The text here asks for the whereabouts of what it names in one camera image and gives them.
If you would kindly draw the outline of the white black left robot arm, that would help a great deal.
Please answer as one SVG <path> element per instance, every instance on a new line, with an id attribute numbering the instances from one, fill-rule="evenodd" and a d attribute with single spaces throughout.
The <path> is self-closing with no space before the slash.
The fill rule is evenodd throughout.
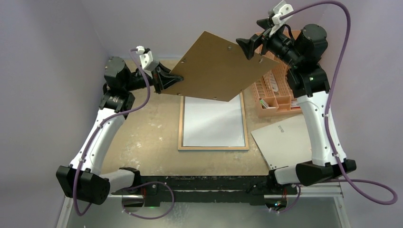
<path id="1" fill-rule="evenodd" d="M 134 108 L 132 91 L 145 88 L 157 93 L 183 81 L 159 61 L 152 63 L 150 70 L 139 66 L 131 72 L 121 57 L 111 57 L 106 62 L 103 96 L 94 125 L 84 145 L 68 166 L 60 166 L 57 180 L 66 197 L 75 207 L 80 201 L 89 205 L 101 205 L 107 196 L 119 190 L 137 194 L 142 187 L 140 172 L 136 168 L 123 167 L 102 175 L 101 169 L 106 153 L 117 131 L 129 113 L 143 108 L 147 101 Z"/>

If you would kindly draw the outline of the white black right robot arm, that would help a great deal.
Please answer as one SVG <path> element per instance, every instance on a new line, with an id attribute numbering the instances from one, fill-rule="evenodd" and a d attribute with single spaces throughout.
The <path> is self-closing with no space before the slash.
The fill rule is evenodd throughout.
<path id="1" fill-rule="evenodd" d="M 249 39 L 238 38 L 247 59 L 255 50 L 272 53 L 288 66 L 287 83 L 300 106 L 311 144 L 311 160 L 293 166 L 271 170 L 267 188 L 279 193 L 290 184 L 313 184 L 339 178 L 356 170 L 356 162 L 348 159 L 338 144 L 329 106 L 331 88 L 319 61 L 326 51 L 327 33 L 319 25 L 305 25 L 295 38 L 285 35 L 288 26 L 278 26 L 271 19 L 260 19 L 257 25 L 262 33 Z"/>

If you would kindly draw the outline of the orange plastic file organizer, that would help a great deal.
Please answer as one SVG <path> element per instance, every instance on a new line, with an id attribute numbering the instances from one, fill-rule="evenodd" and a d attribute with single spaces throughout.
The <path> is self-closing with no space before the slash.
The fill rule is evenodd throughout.
<path id="1" fill-rule="evenodd" d="M 278 64 L 251 86 L 257 116 L 301 114 L 302 110 L 287 83 L 288 66 L 270 52 L 265 56 Z"/>

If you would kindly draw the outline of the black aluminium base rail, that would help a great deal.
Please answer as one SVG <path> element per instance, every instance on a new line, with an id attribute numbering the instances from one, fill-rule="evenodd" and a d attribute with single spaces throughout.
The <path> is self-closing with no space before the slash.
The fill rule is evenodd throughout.
<path id="1" fill-rule="evenodd" d="M 143 176 L 79 216 L 65 199 L 59 228 L 348 228 L 338 183 L 269 190 L 265 176 Z"/>

